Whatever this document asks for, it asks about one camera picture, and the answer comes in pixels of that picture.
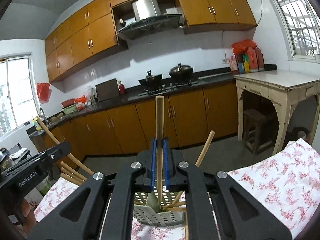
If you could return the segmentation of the person's left hand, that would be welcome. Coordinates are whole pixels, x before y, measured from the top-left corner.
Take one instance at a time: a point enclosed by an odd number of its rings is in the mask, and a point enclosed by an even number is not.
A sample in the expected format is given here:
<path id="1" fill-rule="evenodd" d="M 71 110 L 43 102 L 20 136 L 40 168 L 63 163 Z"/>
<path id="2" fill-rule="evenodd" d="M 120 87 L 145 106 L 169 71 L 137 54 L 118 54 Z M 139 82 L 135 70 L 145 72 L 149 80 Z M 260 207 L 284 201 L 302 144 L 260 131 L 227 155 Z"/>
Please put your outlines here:
<path id="1" fill-rule="evenodd" d="M 16 218 L 10 218 L 15 228 L 24 236 L 27 237 L 31 229 L 37 224 L 35 214 L 31 205 L 26 199 L 23 199 L 20 206 L 20 212 L 24 217 L 24 223 L 22 225 L 16 225 Z"/>

